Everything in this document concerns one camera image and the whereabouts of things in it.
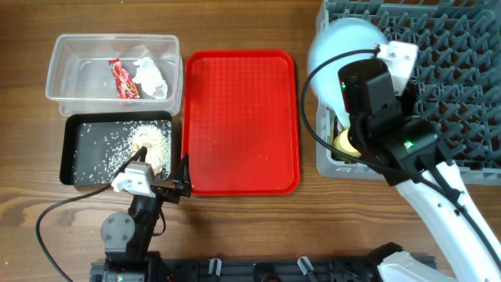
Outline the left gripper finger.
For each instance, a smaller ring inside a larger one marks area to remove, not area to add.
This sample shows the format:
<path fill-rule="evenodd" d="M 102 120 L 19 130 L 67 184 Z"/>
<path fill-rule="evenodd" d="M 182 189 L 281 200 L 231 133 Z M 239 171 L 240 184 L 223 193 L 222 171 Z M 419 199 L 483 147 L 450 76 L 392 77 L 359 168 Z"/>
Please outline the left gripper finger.
<path fill-rule="evenodd" d="M 132 161 L 145 162 L 146 161 L 147 148 L 145 146 L 140 147 L 123 165 L 121 166 L 121 172 L 124 172 L 126 167 Z"/>
<path fill-rule="evenodd" d="M 186 192 L 185 197 L 191 197 L 192 194 L 192 183 L 189 173 L 189 154 L 186 153 L 182 156 L 177 168 L 169 175 L 168 181 L 170 181 L 174 186 L 169 188 L 175 188 L 178 190 L 184 190 Z"/>

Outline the rice and food scraps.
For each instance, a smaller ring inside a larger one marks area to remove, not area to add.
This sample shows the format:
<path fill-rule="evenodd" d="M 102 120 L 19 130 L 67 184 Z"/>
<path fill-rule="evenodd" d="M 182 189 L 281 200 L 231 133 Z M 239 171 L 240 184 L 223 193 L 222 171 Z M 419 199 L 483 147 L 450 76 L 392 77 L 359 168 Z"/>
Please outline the rice and food scraps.
<path fill-rule="evenodd" d="M 119 167 L 140 147 L 157 180 L 171 173 L 171 122 L 112 121 L 77 127 L 71 181 L 75 185 L 109 183 Z"/>

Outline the red snack wrapper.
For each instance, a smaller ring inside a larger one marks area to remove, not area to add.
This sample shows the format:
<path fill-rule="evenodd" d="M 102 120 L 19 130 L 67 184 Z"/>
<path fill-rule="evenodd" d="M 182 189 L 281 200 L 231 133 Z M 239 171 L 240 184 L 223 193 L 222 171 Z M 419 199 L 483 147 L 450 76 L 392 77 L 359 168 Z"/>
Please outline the red snack wrapper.
<path fill-rule="evenodd" d="M 122 67 L 120 59 L 108 61 L 120 99 L 139 99 L 139 91 L 131 75 Z"/>

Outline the white tissue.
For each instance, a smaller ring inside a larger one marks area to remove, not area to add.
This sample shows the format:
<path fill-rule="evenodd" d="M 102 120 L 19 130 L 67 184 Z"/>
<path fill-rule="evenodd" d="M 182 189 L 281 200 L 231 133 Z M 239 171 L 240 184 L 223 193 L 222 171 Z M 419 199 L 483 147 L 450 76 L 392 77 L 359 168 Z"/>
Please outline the white tissue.
<path fill-rule="evenodd" d="M 159 68 L 150 57 L 144 57 L 133 63 L 136 68 L 134 83 L 140 84 L 142 91 L 154 99 L 166 99 L 168 84 Z"/>

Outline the yellow plastic cup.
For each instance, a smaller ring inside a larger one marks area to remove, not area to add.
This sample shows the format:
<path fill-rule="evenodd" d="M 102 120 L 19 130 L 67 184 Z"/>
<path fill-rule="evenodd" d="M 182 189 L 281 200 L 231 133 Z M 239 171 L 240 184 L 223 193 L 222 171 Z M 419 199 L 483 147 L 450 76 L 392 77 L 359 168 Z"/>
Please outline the yellow plastic cup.
<path fill-rule="evenodd" d="M 352 157 L 360 157 L 361 154 L 351 145 L 348 138 L 348 130 L 345 129 L 343 132 L 339 133 L 334 141 L 333 147 L 342 153 L 350 155 Z"/>

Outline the light blue plate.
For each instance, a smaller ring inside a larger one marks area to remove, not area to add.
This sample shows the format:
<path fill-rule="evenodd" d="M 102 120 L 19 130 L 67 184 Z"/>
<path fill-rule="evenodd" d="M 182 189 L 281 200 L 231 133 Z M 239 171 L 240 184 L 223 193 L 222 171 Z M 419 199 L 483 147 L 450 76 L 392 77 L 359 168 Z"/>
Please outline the light blue plate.
<path fill-rule="evenodd" d="M 317 34 L 308 52 L 308 73 L 327 60 L 340 54 L 361 49 L 374 49 L 388 43 L 380 29 L 367 20 L 342 18 L 335 20 Z M 369 59 L 368 53 L 351 55 L 336 60 L 314 75 L 310 82 L 319 101 L 333 111 L 345 110 L 338 71 L 357 60 Z"/>

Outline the green bowl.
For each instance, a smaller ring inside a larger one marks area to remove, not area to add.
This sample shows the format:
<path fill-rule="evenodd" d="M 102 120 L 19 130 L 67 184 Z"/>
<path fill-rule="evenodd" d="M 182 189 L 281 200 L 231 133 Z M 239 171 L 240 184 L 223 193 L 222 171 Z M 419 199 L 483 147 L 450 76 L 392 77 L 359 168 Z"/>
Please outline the green bowl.
<path fill-rule="evenodd" d="M 349 113 L 341 110 L 340 112 L 334 111 L 335 117 L 337 119 L 337 127 L 339 129 L 348 129 L 351 126 L 351 122 L 349 120 Z"/>

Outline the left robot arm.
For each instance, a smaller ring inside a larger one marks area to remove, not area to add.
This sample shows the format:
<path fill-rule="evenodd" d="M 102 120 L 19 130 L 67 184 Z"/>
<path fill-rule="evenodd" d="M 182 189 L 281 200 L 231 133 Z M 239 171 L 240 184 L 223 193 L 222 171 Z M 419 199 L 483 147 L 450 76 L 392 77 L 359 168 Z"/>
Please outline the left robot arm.
<path fill-rule="evenodd" d="M 126 212 L 110 215 L 102 224 L 106 259 L 93 265 L 90 281 L 173 281 L 174 275 L 158 251 L 149 251 L 158 219 L 164 219 L 162 205 L 178 204 L 190 197 L 192 184 L 189 155 L 185 154 L 171 178 L 172 188 L 154 183 L 155 174 L 146 162 L 147 148 L 142 146 L 122 166 L 112 180 L 114 191 L 133 196 Z"/>

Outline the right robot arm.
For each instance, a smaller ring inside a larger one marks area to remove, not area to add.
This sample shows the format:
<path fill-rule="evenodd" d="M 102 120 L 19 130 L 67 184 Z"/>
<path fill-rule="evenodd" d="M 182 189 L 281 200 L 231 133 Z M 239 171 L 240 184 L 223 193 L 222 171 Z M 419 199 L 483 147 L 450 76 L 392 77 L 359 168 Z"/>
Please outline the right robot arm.
<path fill-rule="evenodd" d="M 435 127 L 413 115 L 416 90 L 397 94 L 386 63 L 366 59 L 338 72 L 348 136 L 429 229 L 459 281 L 498 281 L 500 243 L 472 201 Z"/>

